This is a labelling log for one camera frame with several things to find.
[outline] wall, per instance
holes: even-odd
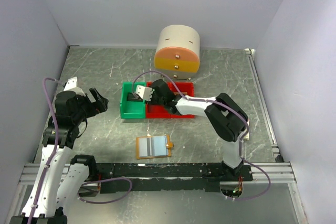
[[[0,0],[0,6],[0,223],[4,223],[48,115],[42,79],[59,77],[67,46],[43,0]]]
[[[284,0],[256,67],[310,223],[336,220],[336,0]]]
[[[256,48],[282,0],[47,0],[70,45],[156,47],[167,25],[194,27],[201,46]]]

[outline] red box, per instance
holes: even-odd
[[[147,82],[146,86],[149,87],[152,83]],[[168,87],[177,92],[176,88],[171,82],[168,82]],[[182,93],[185,93],[191,97],[195,96],[194,84],[191,82],[176,82],[176,86]],[[146,118],[195,118],[195,115],[173,115],[170,114],[163,106],[146,104],[145,108]]]

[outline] gray wall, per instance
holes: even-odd
[[[284,0],[256,66],[310,223],[335,223],[336,0]]]
[[[256,48],[282,0],[47,0],[71,45],[156,46],[167,25],[194,27],[205,47]]]
[[[0,223],[48,115],[43,77],[58,77],[66,44],[44,0],[0,0]]]

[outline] green box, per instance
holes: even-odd
[[[136,82],[134,90],[138,85],[146,87],[145,82]],[[143,119],[146,118],[145,103],[127,101],[127,94],[132,92],[132,82],[123,82],[120,99],[120,118],[122,119]]]

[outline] marble tabletop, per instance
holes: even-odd
[[[222,142],[207,118],[143,119],[120,118],[119,103],[123,82],[131,82],[144,71],[154,69],[155,49],[115,49],[71,47],[61,81],[77,76],[84,92],[95,87],[109,99],[108,110],[88,120],[83,136],[75,141],[73,154],[94,155],[97,163],[175,163],[220,162]],[[262,114],[250,63],[243,50],[201,50],[200,68],[189,82],[196,97],[229,94],[250,119],[250,139],[243,144],[243,155],[251,162],[274,162],[267,125]],[[158,74],[147,74],[139,81],[154,81]],[[174,143],[172,156],[136,159],[138,136],[169,134]],[[35,162],[40,162],[40,148]]]

